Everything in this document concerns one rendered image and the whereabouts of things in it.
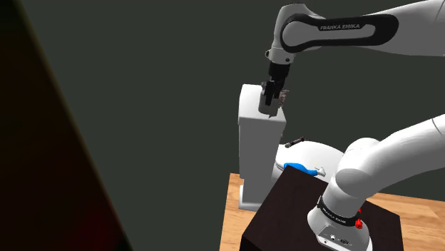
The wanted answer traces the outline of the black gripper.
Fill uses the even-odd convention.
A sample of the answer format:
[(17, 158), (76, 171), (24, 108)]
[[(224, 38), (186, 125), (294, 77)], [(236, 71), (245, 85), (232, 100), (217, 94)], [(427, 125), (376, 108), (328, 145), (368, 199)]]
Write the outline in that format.
[(270, 62), (268, 75), (270, 76), (271, 81), (265, 81), (261, 83), (262, 92), (260, 96), (260, 103), (262, 105), (270, 106), (273, 98), (280, 98), (280, 94), (282, 89), (284, 88), (285, 79), (288, 76), (289, 71), (289, 64), (278, 64)]

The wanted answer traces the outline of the grey blocky object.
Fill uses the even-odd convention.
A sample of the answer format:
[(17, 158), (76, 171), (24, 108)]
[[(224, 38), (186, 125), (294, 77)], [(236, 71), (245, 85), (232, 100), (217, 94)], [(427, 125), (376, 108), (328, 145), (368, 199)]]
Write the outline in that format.
[(280, 99), (273, 98), (271, 104), (267, 105), (266, 96), (260, 95), (260, 102), (258, 106), (258, 111), (260, 113), (268, 115), (269, 117), (275, 117), (280, 107)]

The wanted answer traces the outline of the white toilet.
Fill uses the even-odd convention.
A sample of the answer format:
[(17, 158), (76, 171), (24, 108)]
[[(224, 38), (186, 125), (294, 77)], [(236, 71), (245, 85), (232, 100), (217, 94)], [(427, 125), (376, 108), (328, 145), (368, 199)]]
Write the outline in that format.
[(308, 170), (319, 168), (325, 175), (320, 180), (329, 182), (343, 152), (323, 143), (304, 140), (290, 147), (280, 139), (286, 126), (286, 117), (281, 108), (270, 117), (259, 112), (262, 87), (242, 85), (239, 97), (239, 208), (256, 211), (284, 170), (285, 163), (299, 163)]

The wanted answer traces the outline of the blue tool with white tip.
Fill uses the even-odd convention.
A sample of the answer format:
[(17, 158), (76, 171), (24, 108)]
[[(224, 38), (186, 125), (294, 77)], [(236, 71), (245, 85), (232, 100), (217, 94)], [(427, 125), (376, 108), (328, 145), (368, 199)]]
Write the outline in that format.
[(283, 165), (283, 168), (294, 168), (296, 170), (299, 170), (303, 173), (306, 173), (311, 176), (322, 176), (324, 177), (326, 175), (326, 172), (324, 171), (324, 168), (314, 168), (314, 169), (307, 169), (304, 165), (300, 163), (285, 163)]

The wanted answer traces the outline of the dark robot stand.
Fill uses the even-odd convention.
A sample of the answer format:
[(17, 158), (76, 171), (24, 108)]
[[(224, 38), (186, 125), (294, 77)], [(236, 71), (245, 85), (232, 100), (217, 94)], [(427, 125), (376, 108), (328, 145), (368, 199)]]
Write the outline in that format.
[[(319, 244), (307, 223), (327, 183), (286, 169), (242, 234), (239, 251), (332, 251)], [(373, 203), (361, 207), (372, 251), (404, 251), (400, 217)]]

